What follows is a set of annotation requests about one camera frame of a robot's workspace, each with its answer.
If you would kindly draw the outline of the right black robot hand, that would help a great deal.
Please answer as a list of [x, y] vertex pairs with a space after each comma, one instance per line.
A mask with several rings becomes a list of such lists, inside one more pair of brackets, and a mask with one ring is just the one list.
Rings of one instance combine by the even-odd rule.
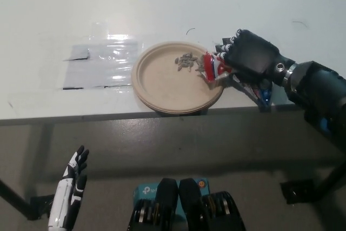
[[281, 55], [279, 49], [253, 32], [239, 29], [235, 36], [222, 39], [228, 48], [216, 47], [224, 51], [225, 63], [251, 82], [264, 79], [281, 86], [288, 69], [295, 61]]

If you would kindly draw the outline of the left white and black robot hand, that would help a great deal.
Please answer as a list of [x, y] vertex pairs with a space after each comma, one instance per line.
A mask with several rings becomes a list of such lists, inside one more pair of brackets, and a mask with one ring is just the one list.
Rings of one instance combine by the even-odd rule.
[[52, 203], [48, 230], [73, 230], [87, 183], [82, 171], [87, 167], [89, 150], [80, 146], [72, 155], [58, 183]]

